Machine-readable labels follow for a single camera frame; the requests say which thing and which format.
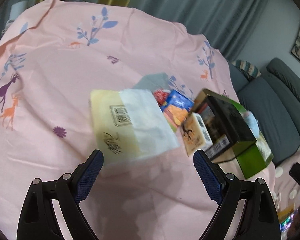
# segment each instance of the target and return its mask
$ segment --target small white box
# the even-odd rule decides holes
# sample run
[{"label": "small white box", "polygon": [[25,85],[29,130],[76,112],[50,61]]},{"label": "small white box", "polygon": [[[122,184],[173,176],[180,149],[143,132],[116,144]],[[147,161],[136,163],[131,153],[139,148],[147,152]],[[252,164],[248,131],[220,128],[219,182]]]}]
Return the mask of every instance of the small white box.
[{"label": "small white box", "polygon": [[198,113],[192,113],[182,126],[183,141],[190,156],[197,150],[208,150],[213,142],[208,130]]}]

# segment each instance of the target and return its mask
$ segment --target wall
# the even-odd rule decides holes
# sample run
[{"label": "wall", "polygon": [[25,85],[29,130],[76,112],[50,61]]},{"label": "wall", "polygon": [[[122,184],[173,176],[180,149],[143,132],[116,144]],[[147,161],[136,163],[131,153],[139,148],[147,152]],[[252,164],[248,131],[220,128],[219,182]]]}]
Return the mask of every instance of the wall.
[{"label": "wall", "polygon": [[249,61],[262,70],[278,57],[300,78],[300,62],[290,53],[299,28],[300,11],[292,0],[268,0],[238,59]]}]

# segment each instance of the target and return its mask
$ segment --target colorful package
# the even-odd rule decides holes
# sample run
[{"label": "colorful package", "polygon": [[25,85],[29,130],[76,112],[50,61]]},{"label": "colorful package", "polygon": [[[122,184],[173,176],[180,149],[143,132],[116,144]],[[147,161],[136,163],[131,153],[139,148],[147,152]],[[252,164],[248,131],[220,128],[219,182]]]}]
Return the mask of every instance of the colorful package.
[{"label": "colorful package", "polygon": [[189,115],[180,131],[188,156],[197,150],[205,152],[213,145],[207,127],[198,113]]},{"label": "colorful package", "polygon": [[171,91],[167,90],[167,89],[157,89],[152,94],[153,94],[155,100],[157,100],[159,106],[162,106],[162,104],[168,98],[170,93],[171,93]]},{"label": "colorful package", "polygon": [[178,91],[172,90],[167,99],[160,107],[163,115],[168,120],[168,123],[174,132],[188,116],[193,102],[181,95]]},{"label": "colorful package", "polygon": [[104,155],[103,177],[129,172],[179,147],[149,90],[93,90],[90,102],[93,131]]}]

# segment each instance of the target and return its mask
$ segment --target white polka dot fabric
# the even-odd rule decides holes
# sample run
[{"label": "white polka dot fabric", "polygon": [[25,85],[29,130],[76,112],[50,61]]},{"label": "white polka dot fabric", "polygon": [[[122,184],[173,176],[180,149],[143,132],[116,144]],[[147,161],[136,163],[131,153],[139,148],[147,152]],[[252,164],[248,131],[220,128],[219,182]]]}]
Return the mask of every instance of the white polka dot fabric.
[{"label": "white polka dot fabric", "polygon": [[297,162],[300,163],[300,147],[293,156],[285,160],[275,169],[273,195],[281,195],[279,205],[279,201],[274,199],[278,211],[282,211],[292,204],[294,204],[295,208],[300,206],[300,186],[289,174],[292,165]]}]

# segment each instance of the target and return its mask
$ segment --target orange deer print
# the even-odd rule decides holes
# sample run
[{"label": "orange deer print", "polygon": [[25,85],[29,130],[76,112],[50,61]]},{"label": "orange deer print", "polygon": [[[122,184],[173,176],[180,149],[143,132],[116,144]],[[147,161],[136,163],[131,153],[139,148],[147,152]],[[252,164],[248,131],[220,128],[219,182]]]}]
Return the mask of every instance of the orange deer print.
[{"label": "orange deer print", "polygon": [[16,109],[16,107],[18,106],[18,102],[19,100],[21,100],[20,96],[19,95],[11,95],[11,98],[13,100],[13,103],[12,103],[12,107],[10,108],[6,108],[4,111],[3,111],[3,114],[0,116],[0,119],[3,118],[2,120],[2,126],[4,127],[4,120],[9,117],[10,120],[7,124],[7,127],[9,127],[9,124],[11,123],[11,131],[13,131],[13,118],[14,118],[14,111]]},{"label": "orange deer print", "polygon": [[77,42],[77,41],[74,41],[74,42],[71,42],[68,46],[68,48],[71,48],[71,49],[77,49],[77,48],[80,48],[80,45],[83,45],[83,43],[80,43],[80,42]]},{"label": "orange deer print", "polygon": [[204,70],[204,75],[200,75],[200,79],[205,79],[206,81],[208,81],[208,70]]}]

